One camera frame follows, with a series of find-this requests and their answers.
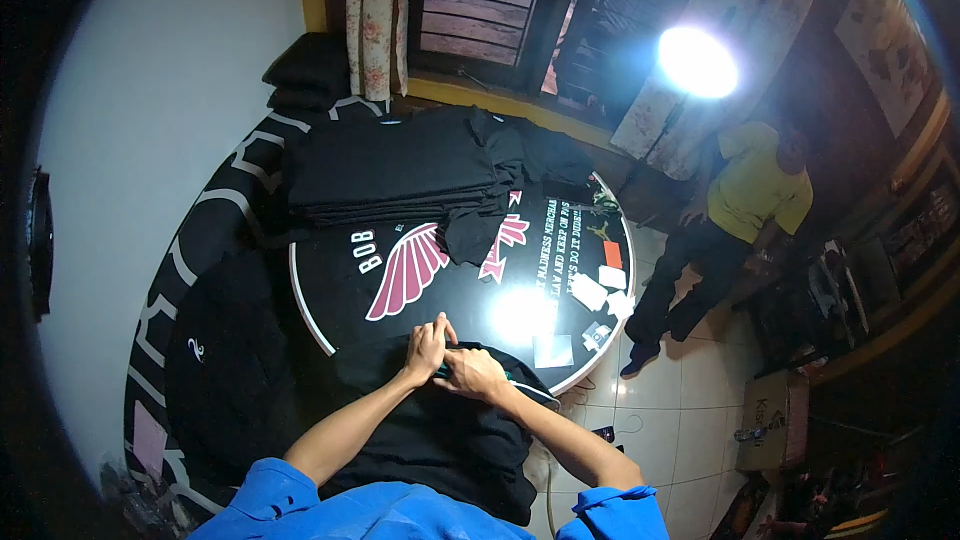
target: yellow shirt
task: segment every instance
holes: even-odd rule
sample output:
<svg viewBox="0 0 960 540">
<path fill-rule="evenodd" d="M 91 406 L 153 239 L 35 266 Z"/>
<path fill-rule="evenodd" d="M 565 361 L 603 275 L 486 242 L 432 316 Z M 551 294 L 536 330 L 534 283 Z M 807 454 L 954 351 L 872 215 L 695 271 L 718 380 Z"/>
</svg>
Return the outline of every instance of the yellow shirt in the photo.
<svg viewBox="0 0 960 540">
<path fill-rule="evenodd" d="M 787 175 L 777 165 L 777 130 L 748 121 L 718 135 L 720 154 L 729 162 L 710 183 L 706 214 L 727 234 L 753 244 L 763 223 L 791 236 L 813 204 L 813 186 L 804 169 Z"/>
</svg>

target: round table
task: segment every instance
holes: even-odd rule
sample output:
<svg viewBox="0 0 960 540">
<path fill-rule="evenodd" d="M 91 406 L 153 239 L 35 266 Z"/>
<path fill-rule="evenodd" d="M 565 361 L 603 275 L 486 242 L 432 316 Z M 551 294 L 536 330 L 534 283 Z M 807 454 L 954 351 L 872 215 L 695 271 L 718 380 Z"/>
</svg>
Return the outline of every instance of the round table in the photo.
<svg viewBox="0 0 960 540">
<path fill-rule="evenodd" d="M 590 184 L 595 202 L 613 199 L 596 173 Z M 407 335 L 444 311 L 461 341 L 513 355 L 559 394 L 591 372 L 623 325 L 607 305 L 584 306 L 570 281 L 577 272 L 597 281 L 600 266 L 620 266 L 633 297 L 628 225 L 618 207 L 578 208 L 532 186 L 510 193 L 480 267 L 453 264 L 439 250 L 435 222 L 407 221 L 330 228 L 294 242 L 290 279 L 303 321 L 334 359 L 351 342 Z M 594 344 L 584 334 L 596 327 Z"/>
</svg>

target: dark pants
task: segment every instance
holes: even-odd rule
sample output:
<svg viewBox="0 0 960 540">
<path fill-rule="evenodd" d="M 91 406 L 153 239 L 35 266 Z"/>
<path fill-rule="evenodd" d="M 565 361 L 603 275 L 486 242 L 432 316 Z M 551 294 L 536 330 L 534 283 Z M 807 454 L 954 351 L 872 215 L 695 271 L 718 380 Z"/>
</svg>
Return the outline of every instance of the dark pants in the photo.
<svg viewBox="0 0 960 540">
<path fill-rule="evenodd" d="M 669 331 L 673 340 L 685 341 L 707 312 L 730 293 L 752 248 L 709 219 L 679 227 L 667 237 L 666 250 L 656 261 L 653 277 L 633 310 L 627 326 L 630 339 L 658 342 Z M 703 279 L 670 308 L 676 294 L 674 282 L 691 261 L 697 263 Z"/>
</svg>

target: white wall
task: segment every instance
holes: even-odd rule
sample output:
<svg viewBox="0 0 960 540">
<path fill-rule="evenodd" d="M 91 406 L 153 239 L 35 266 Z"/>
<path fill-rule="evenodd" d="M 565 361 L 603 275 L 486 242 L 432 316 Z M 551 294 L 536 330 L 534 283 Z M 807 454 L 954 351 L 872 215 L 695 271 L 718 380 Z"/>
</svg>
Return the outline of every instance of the white wall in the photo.
<svg viewBox="0 0 960 540">
<path fill-rule="evenodd" d="M 40 132 L 55 239 L 38 331 L 92 480 L 105 457 L 123 458 L 127 363 L 164 252 L 266 115 L 260 77 L 304 31 L 301 0 L 93 0 L 78 24 Z"/>
</svg>

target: outdoor pavement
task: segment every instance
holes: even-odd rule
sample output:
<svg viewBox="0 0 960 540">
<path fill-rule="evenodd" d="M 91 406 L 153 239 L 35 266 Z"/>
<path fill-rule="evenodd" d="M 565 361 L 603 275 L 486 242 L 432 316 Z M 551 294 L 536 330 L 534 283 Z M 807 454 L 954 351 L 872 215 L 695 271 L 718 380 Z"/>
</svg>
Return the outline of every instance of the outdoor pavement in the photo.
<svg viewBox="0 0 960 540">
<path fill-rule="evenodd" d="M 456 34 L 465 38 L 496 42 L 507 47 L 432 34 L 423 34 L 420 37 L 420 47 L 425 51 L 461 54 L 476 59 L 513 65 L 517 55 L 516 48 L 522 42 L 522 30 L 512 29 L 497 23 L 523 28 L 526 25 L 527 12 L 529 7 L 532 6 L 533 0 L 497 1 L 515 6 L 488 0 L 424 0 L 423 8 L 426 11 L 465 15 L 484 21 L 438 13 L 424 13 L 422 30 Z"/>
</svg>

